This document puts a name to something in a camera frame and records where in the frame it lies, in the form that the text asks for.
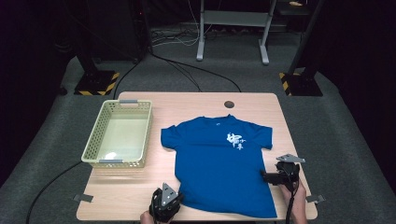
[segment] white printed logo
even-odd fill
[[[242,143],[246,142],[246,140],[242,139],[241,135],[235,135],[233,133],[227,134],[227,141],[232,143],[233,147],[235,147],[235,145],[237,145],[236,148],[238,148],[239,150],[241,150],[243,148]]]

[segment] hand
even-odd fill
[[[289,201],[291,198],[291,192],[286,188],[285,185],[279,185],[280,190],[282,191],[283,198],[285,200],[286,206],[289,206]],[[293,207],[291,208],[291,217],[295,224],[306,224],[308,223],[306,220],[306,213],[305,213],[305,198],[306,198],[306,189],[299,180],[298,182],[298,189],[294,195],[294,203]]]
[[[173,218],[169,219],[166,224],[169,224],[172,221]],[[156,224],[154,223],[154,218],[149,214],[149,211],[146,211],[140,215],[140,223],[141,224]]]

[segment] plastic basket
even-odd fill
[[[81,160],[94,168],[145,166],[151,101],[104,101]]]

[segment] desk leg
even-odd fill
[[[274,16],[275,4],[276,4],[276,0],[272,0],[270,10],[268,12],[267,21],[265,24],[265,29],[264,29],[264,32],[262,33],[262,39],[259,40],[260,52],[262,54],[262,63],[264,65],[268,65],[270,63],[270,60],[269,60],[268,54],[267,54],[267,48],[265,47],[265,42],[267,41],[268,32],[269,32],[270,26],[271,26],[271,21]]]
[[[205,47],[205,30],[204,30],[204,1],[201,0],[201,18],[200,18],[200,28],[199,28],[199,44],[198,44],[198,52],[197,52],[197,61],[200,62],[204,59],[204,47]]]

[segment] gray carpet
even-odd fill
[[[243,92],[273,92],[277,95],[297,152],[306,159],[304,171],[309,187],[314,194],[322,194],[327,199],[318,204],[318,218],[310,223],[394,222],[395,195],[336,87],[317,74],[316,81],[323,97],[289,97],[283,91],[278,74],[288,71],[299,36],[271,33],[268,66],[261,63],[259,38],[256,35],[233,35],[208,40],[202,62],[195,61],[197,44],[191,47],[161,45],[154,48],[154,53],[230,78]],[[115,70],[122,76],[133,66],[130,62],[97,64],[101,70]],[[184,68],[202,91],[238,91],[224,78]],[[57,97],[35,140],[0,189],[0,223],[25,222],[37,193],[53,177],[80,161],[101,103],[111,99],[114,93],[108,96],[74,95],[82,74],[78,60],[73,59],[63,81],[69,93]],[[116,97],[122,91],[198,89],[173,66],[147,55],[120,83]],[[91,166],[82,163],[50,185],[36,202],[30,223],[82,223],[76,218],[78,203],[73,197],[84,191],[90,171]]]

